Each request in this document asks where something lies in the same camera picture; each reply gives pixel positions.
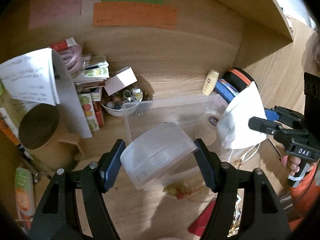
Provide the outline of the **right hand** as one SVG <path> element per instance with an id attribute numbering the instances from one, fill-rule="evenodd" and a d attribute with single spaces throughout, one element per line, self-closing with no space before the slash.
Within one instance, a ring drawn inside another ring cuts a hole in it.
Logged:
<path id="1" fill-rule="evenodd" d="M 287 169 L 288 172 L 288 178 L 292 179 L 301 168 L 304 167 L 302 164 L 302 160 L 298 157 L 285 155 L 281 158 L 281 164 Z M 298 178 L 294 179 L 294 181 L 297 180 L 303 180 L 305 179 L 309 174 L 311 174 L 311 177 L 316 180 L 316 182 L 319 184 L 319 168 L 318 168 L 318 162 L 307 162 L 308 168 L 306 169 L 306 172 L 304 173 L 304 176 L 299 175 Z"/>

